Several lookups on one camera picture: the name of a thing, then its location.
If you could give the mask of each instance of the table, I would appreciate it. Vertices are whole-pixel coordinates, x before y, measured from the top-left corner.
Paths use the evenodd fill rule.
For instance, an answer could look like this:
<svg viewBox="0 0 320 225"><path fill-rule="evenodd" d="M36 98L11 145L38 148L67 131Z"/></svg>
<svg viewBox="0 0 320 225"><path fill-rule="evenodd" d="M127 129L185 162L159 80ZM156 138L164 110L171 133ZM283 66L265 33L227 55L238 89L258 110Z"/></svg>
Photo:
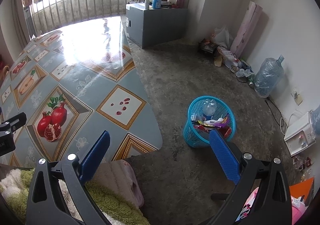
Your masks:
<svg viewBox="0 0 320 225"><path fill-rule="evenodd" d="M121 18L69 25L34 38L0 88L1 121L24 112L15 151L0 163L35 167L44 157L81 159L104 130L103 162L155 151L162 137L131 56Z"/></svg>

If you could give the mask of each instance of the blue gripper pad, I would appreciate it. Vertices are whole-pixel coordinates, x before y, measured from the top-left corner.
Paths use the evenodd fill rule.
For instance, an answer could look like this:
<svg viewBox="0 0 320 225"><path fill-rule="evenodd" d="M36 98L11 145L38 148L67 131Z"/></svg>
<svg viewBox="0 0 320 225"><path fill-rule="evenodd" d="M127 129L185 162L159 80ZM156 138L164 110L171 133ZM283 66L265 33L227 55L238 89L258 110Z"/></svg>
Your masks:
<svg viewBox="0 0 320 225"><path fill-rule="evenodd" d="M104 131L79 166L81 184L90 181L110 146L110 135Z"/></svg>
<svg viewBox="0 0 320 225"><path fill-rule="evenodd" d="M223 137L218 133L217 130L212 130L209 134L209 142L226 177L228 180L231 180L237 184L240 180L239 162L230 151Z"/></svg>

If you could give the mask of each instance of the green fuzzy blanket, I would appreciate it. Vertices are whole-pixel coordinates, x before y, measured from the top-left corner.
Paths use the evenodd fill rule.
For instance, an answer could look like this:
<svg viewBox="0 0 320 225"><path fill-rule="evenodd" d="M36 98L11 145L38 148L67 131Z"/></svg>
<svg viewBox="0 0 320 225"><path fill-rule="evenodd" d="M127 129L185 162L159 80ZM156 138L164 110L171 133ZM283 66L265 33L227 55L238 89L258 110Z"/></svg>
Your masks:
<svg viewBox="0 0 320 225"><path fill-rule="evenodd" d="M23 223L26 221L28 193L33 173L34 170L12 170L7 177L0 182L0 192L3 194L9 207L12 208ZM101 186L94 181L86 183L85 187L100 210L112 217L115 220L115 224L120 224L118 223L118 221L120 221L125 225L150 225L148 220L143 217L142 212L121 195L114 193L109 188ZM66 194L70 197L66 186L65 191L63 191L63 188L61 190L64 197Z"/></svg>

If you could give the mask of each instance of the silver screw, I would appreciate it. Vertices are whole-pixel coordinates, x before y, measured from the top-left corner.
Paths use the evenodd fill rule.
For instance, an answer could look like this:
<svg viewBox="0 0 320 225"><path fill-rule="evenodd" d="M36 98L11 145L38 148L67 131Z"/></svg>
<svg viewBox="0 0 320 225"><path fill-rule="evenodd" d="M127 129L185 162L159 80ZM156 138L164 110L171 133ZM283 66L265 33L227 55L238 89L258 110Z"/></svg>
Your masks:
<svg viewBox="0 0 320 225"><path fill-rule="evenodd" d="M276 164L279 164L279 163L281 163L281 161L280 161L280 159L279 158L275 158L275 159L273 159L273 161L276 163Z"/></svg>
<svg viewBox="0 0 320 225"><path fill-rule="evenodd" d="M44 164L45 163L45 159L44 158L41 158L40 160L39 160L39 164Z"/></svg>
<svg viewBox="0 0 320 225"><path fill-rule="evenodd" d="M69 154L68 155L68 160L74 160L76 158L76 155L75 154Z"/></svg>
<svg viewBox="0 0 320 225"><path fill-rule="evenodd" d="M247 159L247 160L250 160L250 159L252 159L252 154L244 153L244 154L243 154L243 157L244 157L245 159Z"/></svg>

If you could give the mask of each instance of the blue trash can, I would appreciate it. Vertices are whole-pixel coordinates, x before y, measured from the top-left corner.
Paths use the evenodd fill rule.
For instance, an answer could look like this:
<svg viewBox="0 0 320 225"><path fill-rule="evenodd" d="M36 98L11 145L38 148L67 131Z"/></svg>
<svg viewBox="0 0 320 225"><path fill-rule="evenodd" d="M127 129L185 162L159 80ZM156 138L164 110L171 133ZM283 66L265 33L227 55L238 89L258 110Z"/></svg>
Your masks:
<svg viewBox="0 0 320 225"><path fill-rule="evenodd" d="M202 115L202 105L206 99L214 99L217 102L217 109L213 115L213 119L218 119L220 117L225 117L227 114L230 116L230 128L231 134L227 137L227 141L230 141L236 132L236 120L231 109L225 104L221 99L212 96L202 96L196 98L188 109L187 121L183 129L183 137L186 143L192 148L204 148L209 147L209 141L204 139L195 130L191 123L191 115L193 113L199 113Z"/></svg>

